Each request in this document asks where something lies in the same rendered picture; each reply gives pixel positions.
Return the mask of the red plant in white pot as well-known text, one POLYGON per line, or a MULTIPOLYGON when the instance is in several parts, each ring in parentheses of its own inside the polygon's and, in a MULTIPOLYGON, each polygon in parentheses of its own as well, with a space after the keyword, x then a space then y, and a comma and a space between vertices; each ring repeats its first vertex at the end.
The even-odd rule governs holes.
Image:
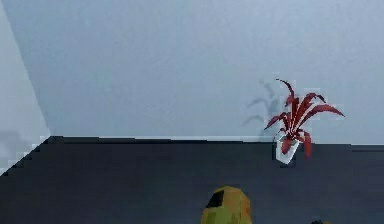
POLYGON ((340 116, 344 116, 344 114, 327 104, 322 95, 310 92, 303 99, 300 99, 288 81, 280 80, 280 82, 289 90, 285 106, 290 107, 290 110, 273 116, 268 121, 265 129, 270 128, 278 121, 282 122, 283 126, 277 132, 277 134, 281 133, 282 136, 276 140, 275 159, 285 165, 289 165, 300 145, 304 146, 305 156, 311 156, 311 134, 302 128, 307 120, 322 112, 330 112, 340 116))

